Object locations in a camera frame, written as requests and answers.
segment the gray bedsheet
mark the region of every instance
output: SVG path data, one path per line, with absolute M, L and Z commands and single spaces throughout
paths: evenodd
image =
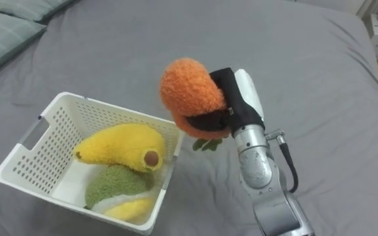
M 287 134 L 296 196 L 317 235 L 378 235 L 375 55 L 359 19 L 298 3 L 79 1 L 0 71 L 0 163 L 62 91 L 170 119 L 159 78 L 181 56 L 250 73 L 267 129 Z M 193 141 L 184 141 L 153 235 L 258 235 L 233 141 L 214 153 L 193 152 Z M 0 184 L 2 235 L 132 233 Z

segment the white plastic basket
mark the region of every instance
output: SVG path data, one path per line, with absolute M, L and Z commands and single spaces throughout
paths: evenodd
M 136 225 L 84 209 L 87 183 L 104 165 L 88 165 L 73 158 L 82 139 L 121 123 L 143 123 L 166 141 L 163 168 L 156 172 L 157 201 L 145 223 Z M 184 134 L 173 122 L 83 96 L 63 92 L 39 116 L 0 165 L 0 182 L 50 203 L 149 235 L 163 202 Z

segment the orange plush toy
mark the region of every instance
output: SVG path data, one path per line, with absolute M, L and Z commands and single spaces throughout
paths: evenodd
M 222 138 L 230 134 L 222 91 L 207 69 L 191 58 L 170 63 L 159 89 L 162 102 L 170 110 L 176 125 L 199 140 L 194 149 L 215 150 Z

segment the basket handle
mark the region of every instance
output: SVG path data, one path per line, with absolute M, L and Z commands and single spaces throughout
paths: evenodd
M 26 134 L 23 135 L 20 140 L 20 144 L 22 144 L 29 151 L 32 150 L 48 128 L 49 122 L 46 120 L 46 118 L 40 115 L 28 129 Z

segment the green leaf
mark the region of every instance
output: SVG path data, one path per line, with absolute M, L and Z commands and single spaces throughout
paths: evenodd
M 217 150 L 218 145 L 222 143 L 222 139 L 210 140 L 203 148 L 202 151 L 210 149 L 211 151 Z
M 199 150 L 200 148 L 202 148 L 202 146 L 203 146 L 206 142 L 208 142 L 208 140 L 204 140 L 204 139 L 200 138 L 200 139 L 198 139 L 198 140 L 196 140 L 196 141 L 194 142 L 194 145 L 192 146 L 192 149 L 193 149 L 194 151 L 197 151 L 197 150 Z

